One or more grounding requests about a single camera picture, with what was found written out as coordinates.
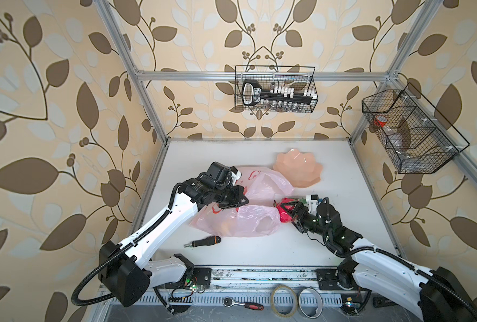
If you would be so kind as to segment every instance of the tape roll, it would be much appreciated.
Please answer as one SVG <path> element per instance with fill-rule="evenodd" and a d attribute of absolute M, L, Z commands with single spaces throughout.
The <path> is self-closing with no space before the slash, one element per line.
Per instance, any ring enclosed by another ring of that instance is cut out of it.
<path fill-rule="evenodd" d="M 276 307 L 274 306 L 274 293 L 276 293 L 277 291 L 279 291 L 281 289 L 287 290 L 288 293 L 292 297 L 292 302 L 293 302 L 292 309 L 287 314 L 283 314 L 283 313 L 278 312 L 276 310 Z M 290 288 L 288 286 L 285 286 L 285 285 L 279 285 L 271 293 L 270 304 L 271 304 L 271 308 L 273 309 L 274 314 L 278 315 L 279 317 L 291 317 L 298 310 L 298 297 L 296 296 L 296 293 L 294 292 L 294 290 L 292 288 Z"/>
<path fill-rule="evenodd" d="M 310 316 L 310 315 L 307 315 L 303 309 L 301 308 L 301 294 L 303 294 L 303 292 L 305 291 L 308 291 L 310 293 L 312 293 L 313 296 L 315 296 L 315 299 L 317 301 L 317 309 L 315 310 L 315 314 Z M 321 294 L 319 294 L 316 290 L 314 290 L 313 288 L 306 288 L 304 289 L 303 291 L 301 291 L 301 293 L 299 293 L 299 298 L 298 298 L 298 303 L 299 303 L 299 308 L 301 309 L 301 312 L 304 314 L 304 316 L 306 317 L 309 317 L 311 319 L 316 319 L 319 317 L 319 315 L 321 315 L 321 313 L 323 312 L 323 298 L 321 297 Z"/>

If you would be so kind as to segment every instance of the black screwdriver handle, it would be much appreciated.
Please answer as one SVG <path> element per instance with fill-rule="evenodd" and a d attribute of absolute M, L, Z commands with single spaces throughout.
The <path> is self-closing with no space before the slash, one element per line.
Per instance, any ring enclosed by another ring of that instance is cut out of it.
<path fill-rule="evenodd" d="M 250 310 L 262 311 L 264 306 L 254 302 L 245 302 L 244 307 Z"/>
<path fill-rule="evenodd" d="M 198 241 L 193 241 L 192 242 L 192 247 L 197 247 L 197 246 L 212 246 L 215 244 L 218 244 L 221 242 L 221 237 L 219 236 L 210 236 L 206 237 L 205 239 L 201 239 Z"/>

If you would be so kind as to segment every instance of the wallpaper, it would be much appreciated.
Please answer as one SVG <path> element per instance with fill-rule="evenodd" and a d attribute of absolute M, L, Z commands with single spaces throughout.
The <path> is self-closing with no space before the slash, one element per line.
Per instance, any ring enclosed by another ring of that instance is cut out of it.
<path fill-rule="evenodd" d="M 360 101 L 373 82 L 316 82 L 313 113 L 280 113 L 235 106 L 234 85 L 213 81 L 146 82 L 171 138 L 348 138 L 362 116 Z"/>
<path fill-rule="evenodd" d="M 85 1 L 0 1 L 0 321 L 81 321 L 128 233 L 160 143 L 113 48 Z"/>
<path fill-rule="evenodd" d="M 421 89 L 460 130 L 471 143 L 465 153 L 477 161 L 477 1 L 443 4 L 400 77 Z M 452 271 L 477 305 L 474 185 L 453 162 L 433 175 L 397 175 L 368 129 L 356 147 L 408 258 Z"/>
<path fill-rule="evenodd" d="M 210 72 L 226 64 L 383 72 L 423 3 L 110 0 L 139 69 Z"/>

